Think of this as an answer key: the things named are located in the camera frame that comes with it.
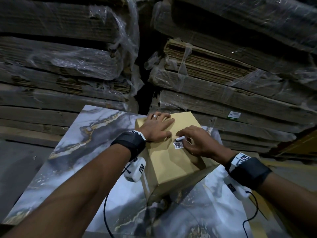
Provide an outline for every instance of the black cable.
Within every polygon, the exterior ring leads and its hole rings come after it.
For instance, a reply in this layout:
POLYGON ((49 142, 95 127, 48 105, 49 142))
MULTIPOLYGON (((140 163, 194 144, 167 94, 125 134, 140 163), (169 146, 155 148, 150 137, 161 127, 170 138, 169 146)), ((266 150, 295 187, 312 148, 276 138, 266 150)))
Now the black cable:
POLYGON ((247 220, 243 221, 243 223, 242 223, 245 235, 247 236, 247 238, 249 238, 247 232, 245 231, 244 224, 245 224, 245 222, 253 220, 256 217, 256 215, 259 211, 259 204, 257 203, 256 197, 254 196, 254 194, 252 194, 250 191, 246 191, 246 193, 250 193, 253 196, 254 200, 256 201, 256 213, 250 219, 247 219, 247 220))
MULTIPOLYGON (((127 167, 124 168, 124 171, 121 173, 121 175, 123 175, 123 173, 124 173, 125 171, 128 171, 128 172, 129 172, 129 170, 127 170, 127 169, 128 169, 129 166, 132 164, 132 162, 133 162, 133 161, 131 161, 130 164, 129 164, 127 167)), ((113 236, 113 234, 111 233, 111 231, 110 231, 110 229, 109 229, 109 226, 108 226, 108 224, 107 224, 107 220, 106 220, 106 202, 107 202, 108 196, 109 196, 109 194, 106 196, 105 204, 103 205, 103 220, 104 220, 104 222, 105 222, 105 225, 106 225, 106 228, 107 228, 107 230, 108 230, 109 235, 111 236, 111 238, 115 238, 115 237, 113 236)))

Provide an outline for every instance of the marble pattern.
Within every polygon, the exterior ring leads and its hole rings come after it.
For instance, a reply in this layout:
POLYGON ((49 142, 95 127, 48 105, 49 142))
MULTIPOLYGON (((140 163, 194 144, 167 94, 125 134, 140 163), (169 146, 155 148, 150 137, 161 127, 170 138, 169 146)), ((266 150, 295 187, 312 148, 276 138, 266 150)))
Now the marble pattern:
MULTIPOLYGON (((133 130, 140 117, 144 116, 86 105, 2 223, 18 224, 121 132, 133 130)), ((204 128, 221 142, 216 129, 204 128)), ((225 175, 220 165, 194 187, 170 194, 150 207, 146 206, 141 182, 128 182, 121 176, 107 200, 109 227, 121 235, 244 238, 244 208, 224 184, 225 175)), ((252 237, 249 224, 245 227, 252 237)), ((103 204, 87 231, 107 233, 103 204)))

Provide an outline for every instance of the stacked flattened cardboard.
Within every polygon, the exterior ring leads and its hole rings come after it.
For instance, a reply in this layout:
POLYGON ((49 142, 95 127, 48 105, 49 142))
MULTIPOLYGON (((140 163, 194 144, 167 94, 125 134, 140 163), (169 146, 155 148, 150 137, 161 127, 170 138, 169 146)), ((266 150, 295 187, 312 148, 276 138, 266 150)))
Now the stacked flattened cardboard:
POLYGON ((0 138, 54 147, 85 104, 138 112, 136 1, 71 1, 0 0, 0 138))
POLYGON ((167 41, 164 57, 152 68, 149 81, 163 89, 153 99, 150 112, 192 111, 201 125, 219 129, 225 146, 259 153, 293 141, 296 133, 313 127, 317 121, 315 91, 272 74, 310 68, 307 57, 311 54, 216 15, 218 23, 212 31, 208 28, 203 33, 190 25, 193 20, 197 26, 210 22, 207 17, 208 12, 187 3, 156 3, 154 28, 176 39, 167 41), (180 16, 183 21, 176 24, 180 16), (233 40, 238 30, 240 36, 233 40), (253 45, 254 39, 266 41, 260 45, 275 43, 281 48, 263 50, 253 45), (306 59, 297 61, 299 56, 306 59))

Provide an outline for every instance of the wrist strap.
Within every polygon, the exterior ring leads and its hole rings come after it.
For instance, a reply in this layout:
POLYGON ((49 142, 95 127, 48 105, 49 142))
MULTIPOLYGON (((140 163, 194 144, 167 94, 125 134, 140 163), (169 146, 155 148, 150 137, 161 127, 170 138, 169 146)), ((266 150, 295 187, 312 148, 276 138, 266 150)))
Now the wrist strap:
POLYGON ((131 152, 131 158, 129 160, 134 160, 145 148, 145 137, 144 135, 136 130, 130 132, 124 132, 119 135, 112 143, 121 144, 122 146, 128 148, 131 152))
POLYGON ((252 190, 258 188, 268 174, 272 172, 270 168, 262 164, 257 158, 252 158, 244 153, 234 156, 227 163, 226 171, 239 184, 252 190))

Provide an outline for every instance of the hand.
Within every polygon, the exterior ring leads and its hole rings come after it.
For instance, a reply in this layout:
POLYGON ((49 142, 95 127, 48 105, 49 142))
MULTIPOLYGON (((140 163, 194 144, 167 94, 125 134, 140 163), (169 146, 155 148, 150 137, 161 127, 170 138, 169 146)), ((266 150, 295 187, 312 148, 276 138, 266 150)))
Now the hand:
POLYGON ((165 121, 164 119, 170 117, 171 115, 168 113, 155 112, 154 114, 149 114, 145 123, 137 129, 137 131, 141 132, 147 141, 158 141, 169 138, 172 136, 172 133, 164 130, 167 129, 175 119, 165 121))
POLYGON ((203 128, 192 125, 178 131, 176 136, 185 136, 194 141, 194 144, 190 144, 187 139, 183 140, 184 148, 188 152, 195 156, 211 158, 222 165, 226 165, 236 155, 236 152, 219 144, 203 128))

